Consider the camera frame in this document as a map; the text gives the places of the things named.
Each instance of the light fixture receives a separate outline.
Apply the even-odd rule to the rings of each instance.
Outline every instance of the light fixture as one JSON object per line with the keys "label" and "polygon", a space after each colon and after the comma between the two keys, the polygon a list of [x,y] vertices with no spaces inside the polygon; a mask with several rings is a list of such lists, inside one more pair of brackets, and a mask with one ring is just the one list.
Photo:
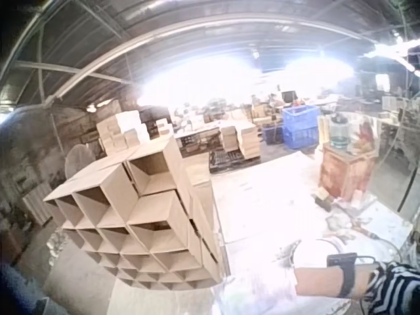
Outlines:
{"label": "light fixture", "polygon": [[109,100],[105,100],[101,103],[99,103],[98,105],[96,105],[97,108],[103,107],[104,105],[108,105],[111,102],[112,99]]}
{"label": "light fixture", "polygon": [[89,112],[89,113],[95,113],[95,112],[96,112],[96,107],[95,107],[95,105],[94,105],[94,104],[90,104],[90,105],[88,105],[88,106],[87,106],[87,108],[86,108],[86,112]]}

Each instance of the blue plastic crate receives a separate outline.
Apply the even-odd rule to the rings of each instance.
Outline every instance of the blue plastic crate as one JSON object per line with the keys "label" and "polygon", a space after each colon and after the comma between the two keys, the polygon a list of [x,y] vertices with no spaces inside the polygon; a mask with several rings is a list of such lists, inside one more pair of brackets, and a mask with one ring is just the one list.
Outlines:
{"label": "blue plastic crate", "polygon": [[290,131],[317,127],[320,114],[320,108],[313,105],[284,108],[283,124]]}
{"label": "blue plastic crate", "polygon": [[300,149],[318,143],[318,127],[291,131],[283,126],[285,145],[290,149]]}

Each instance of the corrugated metal roof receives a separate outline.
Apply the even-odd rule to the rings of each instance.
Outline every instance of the corrugated metal roof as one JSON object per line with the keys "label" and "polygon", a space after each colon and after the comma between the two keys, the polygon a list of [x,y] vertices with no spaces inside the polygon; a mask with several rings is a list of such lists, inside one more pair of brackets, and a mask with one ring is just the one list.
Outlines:
{"label": "corrugated metal roof", "polygon": [[[78,4],[80,1],[67,1],[44,25],[42,62],[81,69],[130,37],[176,22],[234,12],[277,13],[304,18],[309,22],[316,18],[357,33],[371,32],[387,27],[390,23],[400,23],[391,5],[375,0],[84,0],[84,5],[91,9],[90,13]],[[232,24],[156,39],[127,54],[131,75],[134,81],[143,82],[158,71],[201,54],[223,53],[251,58],[250,46],[270,51],[261,54],[261,58],[264,58],[262,64],[281,64],[273,62],[273,59],[301,54],[299,49],[316,48],[323,43],[343,38],[341,34],[305,25],[285,26]],[[370,36],[380,39],[388,33],[389,30],[386,30]],[[37,62],[37,42],[38,34],[35,33],[18,55],[18,60]],[[351,39],[328,49],[357,56],[370,47],[367,42]],[[98,72],[131,78],[125,56],[101,67]],[[53,94],[71,76],[68,73],[43,70],[46,96]],[[64,97],[63,103],[86,106],[126,87],[113,81],[88,77]],[[17,104],[41,102],[37,70],[12,69],[3,87],[1,100]]]}

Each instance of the ceiling beam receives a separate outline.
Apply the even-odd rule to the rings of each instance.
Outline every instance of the ceiling beam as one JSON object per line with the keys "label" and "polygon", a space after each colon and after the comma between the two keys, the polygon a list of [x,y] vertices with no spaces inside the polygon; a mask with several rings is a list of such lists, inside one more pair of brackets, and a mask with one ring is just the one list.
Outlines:
{"label": "ceiling beam", "polygon": [[[6,80],[6,74],[9,72],[11,64],[16,60],[22,47],[28,42],[29,38],[34,34],[34,32],[36,32],[39,25],[47,23],[54,16],[55,13],[57,13],[64,7],[64,5],[67,4],[67,2],[68,0],[64,0],[64,2],[56,0],[47,0],[42,6],[37,8],[32,19],[26,24],[26,27],[23,29],[22,33],[20,33],[18,39],[16,40],[12,49],[10,50],[9,55],[3,63],[3,67],[0,71],[0,89],[3,87],[3,84]],[[43,20],[43,15],[54,8],[56,10],[53,12],[53,14],[50,17]]]}
{"label": "ceiling beam", "polygon": [[[42,70],[48,70],[48,71],[57,71],[57,72],[66,72],[68,74],[76,74],[80,72],[80,69],[67,67],[67,66],[61,66],[59,64],[44,64],[41,62],[30,62],[30,61],[16,61],[13,64],[14,68],[20,68],[20,69],[42,69]],[[98,79],[104,79],[108,81],[114,81],[122,84],[134,84],[133,81],[129,81],[126,79],[120,79],[119,77],[112,77],[110,75],[106,74],[100,74],[100,73],[90,73],[90,77],[96,77]]]}
{"label": "ceiling beam", "polygon": [[325,8],[319,10],[317,13],[315,13],[314,15],[312,15],[310,17],[311,20],[317,20],[320,17],[322,17],[324,14],[328,13],[329,11],[331,11],[332,9],[334,9],[336,6],[341,5],[342,3],[344,3],[346,0],[335,0],[333,2],[331,2],[328,6],[326,6]]}
{"label": "ceiling beam", "polygon": [[312,22],[301,18],[294,18],[290,16],[282,16],[279,14],[270,13],[240,13],[240,14],[220,14],[216,16],[207,16],[205,18],[195,18],[184,22],[179,22],[149,31],[143,35],[133,38],[132,40],[117,46],[109,52],[93,60],[90,64],[85,66],[80,72],[70,78],[63,84],[54,94],[50,95],[47,104],[51,105],[56,98],[62,98],[68,91],[73,89],[81,80],[93,73],[103,65],[109,63],[113,59],[145,45],[155,39],[171,36],[177,33],[195,30],[198,28],[220,26],[221,24],[237,24],[237,23],[279,23],[279,24],[296,24],[310,28],[317,28],[327,30],[335,33],[340,33],[355,39],[365,39],[371,43],[377,43],[375,40],[365,36],[361,36],[353,31],[340,28],[328,23]]}
{"label": "ceiling beam", "polygon": [[111,31],[118,38],[123,40],[130,39],[129,34],[100,7],[95,6],[92,8],[86,4],[84,0],[74,0],[74,2],[86,10],[91,16],[96,18],[105,28]]}

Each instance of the person's arm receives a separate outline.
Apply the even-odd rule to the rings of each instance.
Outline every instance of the person's arm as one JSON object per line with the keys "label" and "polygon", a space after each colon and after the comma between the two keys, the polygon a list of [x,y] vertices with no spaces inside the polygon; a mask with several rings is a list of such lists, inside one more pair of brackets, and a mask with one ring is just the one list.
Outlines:
{"label": "person's arm", "polygon": [[[371,273],[377,264],[354,266],[354,287],[349,298],[361,299],[368,289]],[[296,294],[306,296],[338,297],[343,284],[343,271],[340,267],[296,268]]]}

